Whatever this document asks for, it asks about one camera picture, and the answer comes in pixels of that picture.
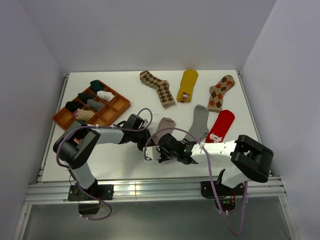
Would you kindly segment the taupe sock with red cuff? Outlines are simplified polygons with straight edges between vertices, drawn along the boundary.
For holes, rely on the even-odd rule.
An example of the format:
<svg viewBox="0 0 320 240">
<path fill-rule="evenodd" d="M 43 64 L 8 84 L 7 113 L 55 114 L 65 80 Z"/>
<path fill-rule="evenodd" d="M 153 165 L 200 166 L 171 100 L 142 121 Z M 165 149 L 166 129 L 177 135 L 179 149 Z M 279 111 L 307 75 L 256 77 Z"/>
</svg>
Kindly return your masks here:
<svg viewBox="0 0 320 240">
<path fill-rule="evenodd" d="M 156 132 L 160 131 L 158 134 L 156 134 L 152 140 L 157 145 L 159 140 L 166 134 L 171 134 L 173 132 L 173 129 L 176 126 L 176 122 L 172 120 L 169 117 L 163 117 L 157 127 Z"/>
</svg>

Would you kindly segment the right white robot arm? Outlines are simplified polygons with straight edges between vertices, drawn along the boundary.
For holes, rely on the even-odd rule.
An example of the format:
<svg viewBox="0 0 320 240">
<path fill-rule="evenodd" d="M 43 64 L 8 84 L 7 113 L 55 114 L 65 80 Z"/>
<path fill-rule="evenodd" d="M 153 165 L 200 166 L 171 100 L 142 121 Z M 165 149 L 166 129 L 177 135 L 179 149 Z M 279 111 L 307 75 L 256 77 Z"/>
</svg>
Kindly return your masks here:
<svg viewBox="0 0 320 240">
<path fill-rule="evenodd" d="M 229 194 L 240 183 L 251 180 L 266 183 L 274 157 L 274 152 L 247 135 L 227 142 L 198 144 L 196 141 L 176 140 L 165 134 L 156 146 L 158 162 L 176 159 L 184 165 L 199 165 L 211 162 L 228 163 L 230 167 L 221 170 L 216 183 L 217 191 Z"/>
</svg>

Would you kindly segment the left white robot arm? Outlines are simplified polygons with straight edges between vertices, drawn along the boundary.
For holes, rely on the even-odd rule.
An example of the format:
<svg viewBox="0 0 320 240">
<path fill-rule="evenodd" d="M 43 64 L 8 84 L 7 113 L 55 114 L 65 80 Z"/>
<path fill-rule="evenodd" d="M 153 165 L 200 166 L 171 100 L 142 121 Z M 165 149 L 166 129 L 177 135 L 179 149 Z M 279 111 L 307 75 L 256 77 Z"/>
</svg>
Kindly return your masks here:
<svg viewBox="0 0 320 240">
<path fill-rule="evenodd" d="M 80 186 L 79 194 L 86 200 L 91 200 L 98 193 L 98 181 L 88 164 L 95 146 L 135 143 L 141 151 L 151 136 L 147 125 L 147 121 L 136 114 L 131 114 L 119 124 L 102 128 L 76 120 L 54 143 L 53 151 L 75 177 Z"/>
</svg>

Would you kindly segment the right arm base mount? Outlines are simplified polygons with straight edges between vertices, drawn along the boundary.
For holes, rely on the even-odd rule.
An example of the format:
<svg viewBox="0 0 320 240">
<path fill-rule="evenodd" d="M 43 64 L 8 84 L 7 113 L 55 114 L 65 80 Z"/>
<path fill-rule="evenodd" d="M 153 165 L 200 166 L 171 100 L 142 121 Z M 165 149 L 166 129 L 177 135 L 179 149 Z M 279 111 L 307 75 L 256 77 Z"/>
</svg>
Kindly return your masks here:
<svg viewBox="0 0 320 240">
<path fill-rule="evenodd" d="M 215 189 L 217 196 L 220 199 L 226 198 L 226 197 L 237 197 L 237 196 L 242 196 L 245 190 L 244 184 L 240 183 L 238 184 L 235 188 L 229 188 L 226 187 L 222 184 L 216 185 L 216 181 L 214 181 Z M 206 199 L 214 199 L 214 192 L 211 186 L 210 181 L 201 181 L 200 182 L 200 187 L 201 187 L 201 196 L 206 198 Z"/>
</svg>

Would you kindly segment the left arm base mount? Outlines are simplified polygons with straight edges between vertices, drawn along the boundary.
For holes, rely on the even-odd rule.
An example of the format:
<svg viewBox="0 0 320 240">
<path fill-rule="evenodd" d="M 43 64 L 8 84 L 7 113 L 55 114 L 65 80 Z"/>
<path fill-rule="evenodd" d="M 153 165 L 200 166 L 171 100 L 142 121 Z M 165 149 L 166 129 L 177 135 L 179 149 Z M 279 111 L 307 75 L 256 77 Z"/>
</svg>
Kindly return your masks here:
<svg viewBox="0 0 320 240">
<path fill-rule="evenodd" d="M 69 202 L 78 201 L 91 201 L 88 195 L 91 195 L 100 200 L 112 200 L 114 193 L 114 186 L 112 184 L 98 184 L 90 189 L 84 189 L 86 194 L 84 194 L 76 185 L 71 185 L 69 188 L 69 193 L 67 200 Z"/>
</svg>

